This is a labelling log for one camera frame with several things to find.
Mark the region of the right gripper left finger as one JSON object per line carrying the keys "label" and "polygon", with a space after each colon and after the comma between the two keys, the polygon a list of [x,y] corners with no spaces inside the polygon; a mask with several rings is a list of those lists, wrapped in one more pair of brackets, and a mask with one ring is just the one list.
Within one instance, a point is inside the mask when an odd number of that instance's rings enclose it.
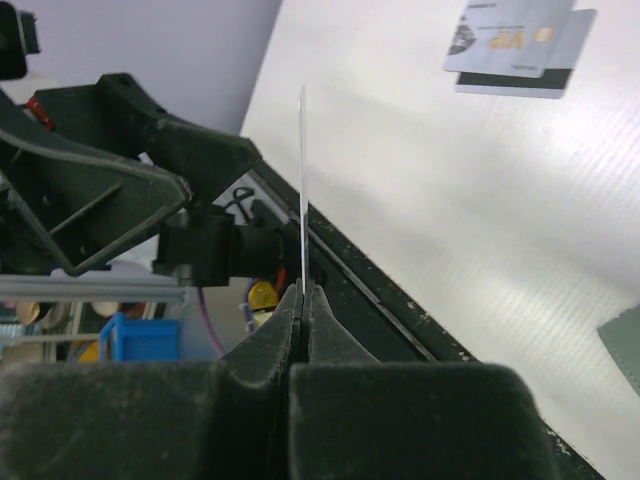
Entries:
{"label": "right gripper left finger", "polygon": [[1,376],[5,479],[284,479],[302,300],[218,361],[23,364]]}

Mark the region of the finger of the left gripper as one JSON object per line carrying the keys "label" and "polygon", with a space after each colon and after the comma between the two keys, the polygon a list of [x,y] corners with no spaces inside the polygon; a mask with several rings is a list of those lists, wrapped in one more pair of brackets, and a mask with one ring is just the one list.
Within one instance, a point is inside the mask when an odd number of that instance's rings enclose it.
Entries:
{"label": "finger of the left gripper", "polygon": [[254,143],[171,114],[128,73],[105,74],[94,84],[40,89],[36,115],[57,134],[137,159],[184,178],[193,197],[210,203],[261,159]]}

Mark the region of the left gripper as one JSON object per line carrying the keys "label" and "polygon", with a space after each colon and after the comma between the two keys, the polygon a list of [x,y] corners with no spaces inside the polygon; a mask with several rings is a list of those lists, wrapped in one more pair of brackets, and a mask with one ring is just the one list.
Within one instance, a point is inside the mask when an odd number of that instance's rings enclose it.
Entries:
{"label": "left gripper", "polygon": [[1,93],[1,271],[79,276],[154,236],[191,198],[157,167],[70,141]]}

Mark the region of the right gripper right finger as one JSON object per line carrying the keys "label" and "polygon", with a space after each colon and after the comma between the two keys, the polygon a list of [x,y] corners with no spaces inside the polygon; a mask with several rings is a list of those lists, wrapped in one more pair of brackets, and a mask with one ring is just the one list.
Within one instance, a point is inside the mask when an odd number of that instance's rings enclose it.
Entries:
{"label": "right gripper right finger", "polygon": [[307,356],[289,376],[293,479],[556,479],[529,388],[478,362],[378,361],[320,287],[303,314]]}

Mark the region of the silver magnetic stripe card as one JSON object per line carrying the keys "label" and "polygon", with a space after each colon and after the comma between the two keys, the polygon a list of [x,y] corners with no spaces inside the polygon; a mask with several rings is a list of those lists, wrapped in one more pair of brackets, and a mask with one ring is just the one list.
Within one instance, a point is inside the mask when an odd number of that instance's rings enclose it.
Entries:
{"label": "silver magnetic stripe card", "polygon": [[307,192],[307,89],[301,86],[298,102],[298,134],[299,134],[299,225],[302,294],[305,295],[309,283],[309,247],[308,247],[308,192]]}

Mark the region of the green leather card holder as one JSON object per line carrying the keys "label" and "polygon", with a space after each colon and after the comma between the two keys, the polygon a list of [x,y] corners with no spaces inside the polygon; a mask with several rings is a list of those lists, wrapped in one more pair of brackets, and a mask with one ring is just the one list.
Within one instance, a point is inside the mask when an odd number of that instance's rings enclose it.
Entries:
{"label": "green leather card holder", "polygon": [[639,306],[630,308],[597,328],[598,335],[616,366],[639,394]]}

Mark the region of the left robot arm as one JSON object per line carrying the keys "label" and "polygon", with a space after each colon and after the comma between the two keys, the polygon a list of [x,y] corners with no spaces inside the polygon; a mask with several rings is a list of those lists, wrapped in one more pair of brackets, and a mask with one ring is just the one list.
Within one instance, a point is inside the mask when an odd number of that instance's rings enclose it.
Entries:
{"label": "left robot arm", "polygon": [[191,123],[129,74],[1,99],[1,269],[80,276],[158,239],[152,270],[196,287],[289,278],[281,227],[237,223],[219,197],[261,159]]}

